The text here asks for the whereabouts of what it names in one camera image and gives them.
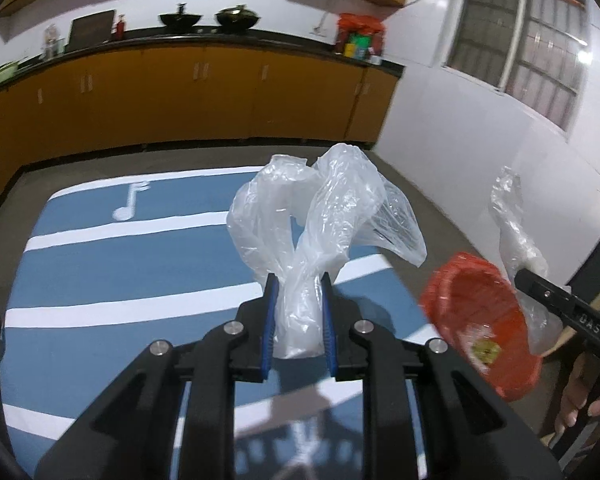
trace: countertop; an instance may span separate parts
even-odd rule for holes
[[[312,54],[339,62],[349,63],[361,67],[372,67],[389,74],[401,77],[404,67],[397,63],[383,61],[381,65],[371,65],[365,61],[351,59],[333,52],[333,45],[321,41],[308,40],[299,36],[268,32],[266,30],[248,30],[244,34],[223,34],[217,27],[194,27],[191,34],[173,34],[165,27],[138,28],[125,32],[125,39],[119,41],[107,41],[96,46],[67,52],[62,56],[51,60],[41,60],[37,57],[20,63],[16,74],[9,80],[0,83],[0,90],[10,86],[35,72],[44,70],[49,66],[62,63],[79,57],[90,56],[100,52],[116,50],[120,48],[154,46],[168,43],[203,43],[203,44],[238,44],[245,46],[261,47],[267,50],[288,50],[299,54]]]

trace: gray floor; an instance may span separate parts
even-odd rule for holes
[[[302,156],[312,163],[325,150],[326,148],[312,146],[236,146],[170,150],[111,156],[24,174],[0,208],[0,316],[4,315],[11,284],[27,238],[46,200],[57,190],[81,182],[128,174],[266,164],[275,153]],[[424,234],[428,257],[419,269],[393,254],[387,254],[403,283],[417,298],[433,270],[445,263],[454,253],[476,251],[464,235],[400,174],[373,153],[369,156],[381,173],[400,187],[408,197]],[[536,392],[515,406],[535,430],[539,429],[544,419],[554,384],[554,373],[547,368],[543,371],[543,380]]]

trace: green pot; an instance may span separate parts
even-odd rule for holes
[[[5,81],[7,81],[7,79],[10,79],[11,77],[13,77],[13,75],[16,73],[17,69],[18,69],[17,61],[11,61],[10,63],[5,63],[4,65],[1,65],[0,66],[0,83],[3,83]]]

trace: pot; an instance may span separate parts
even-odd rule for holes
[[[244,32],[253,27],[260,17],[244,5],[223,9],[216,14],[216,21],[223,32]]]
[[[13,77],[13,75],[16,73],[17,69],[18,69],[17,61],[11,61],[9,63],[5,63],[4,65],[1,65],[0,66],[0,83],[3,83],[5,81],[7,81],[7,79],[10,79],[11,77]]]
[[[164,23],[167,30],[181,34],[190,32],[193,26],[202,17],[200,14],[185,14],[185,5],[186,4],[178,4],[178,12],[175,14],[160,15],[160,21]]]

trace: metal screw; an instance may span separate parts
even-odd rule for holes
[[[361,334],[368,334],[374,329],[374,324],[367,319],[361,319],[354,323],[353,328]]]
[[[429,341],[429,348],[434,354],[443,354],[449,350],[449,345],[442,339],[432,339]]]
[[[171,349],[171,345],[168,341],[164,339],[158,339],[158,341],[154,341],[149,346],[149,352],[153,355],[164,355]]]
[[[244,325],[240,321],[230,321],[224,326],[224,331],[229,335],[238,335],[244,330]]]

